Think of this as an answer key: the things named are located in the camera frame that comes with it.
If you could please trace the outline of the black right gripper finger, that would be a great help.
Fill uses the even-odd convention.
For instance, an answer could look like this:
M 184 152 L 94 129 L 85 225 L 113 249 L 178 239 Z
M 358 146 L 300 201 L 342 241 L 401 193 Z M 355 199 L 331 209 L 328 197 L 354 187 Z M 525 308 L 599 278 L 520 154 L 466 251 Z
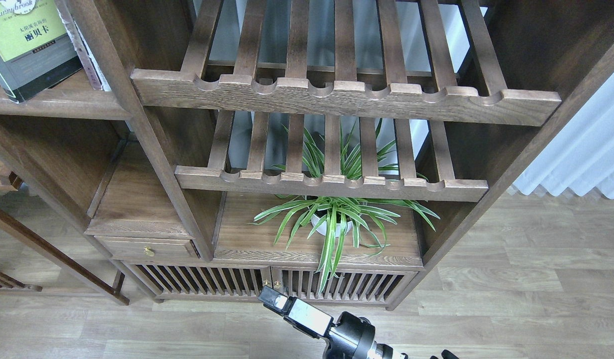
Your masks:
M 289 308 L 289 297 L 275 291 L 275 289 L 264 286 L 257 299 L 261 301 L 264 307 L 278 314 L 287 314 Z

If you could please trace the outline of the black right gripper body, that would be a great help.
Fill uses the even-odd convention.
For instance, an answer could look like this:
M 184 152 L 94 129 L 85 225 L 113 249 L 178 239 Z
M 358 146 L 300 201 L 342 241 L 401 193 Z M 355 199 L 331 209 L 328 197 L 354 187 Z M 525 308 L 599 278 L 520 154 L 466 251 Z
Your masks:
M 285 304 L 285 320 L 300 332 L 325 339 L 325 359 L 376 359 L 375 327 L 364 317 L 343 312 L 337 322 L 313 305 L 290 297 Z

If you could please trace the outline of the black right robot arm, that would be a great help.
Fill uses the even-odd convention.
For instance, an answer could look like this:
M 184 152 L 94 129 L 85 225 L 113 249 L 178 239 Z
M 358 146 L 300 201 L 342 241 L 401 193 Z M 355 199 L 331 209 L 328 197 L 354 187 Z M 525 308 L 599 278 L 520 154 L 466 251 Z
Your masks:
M 406 353 L 375 341 L 375 326 L 364 317 L 344 311 L 337 321 L 296 296 L 285 296 L 269 286 L 257 298 L 295 329 L 315 339 L 324 339 L 325 359 L 407 359 Z

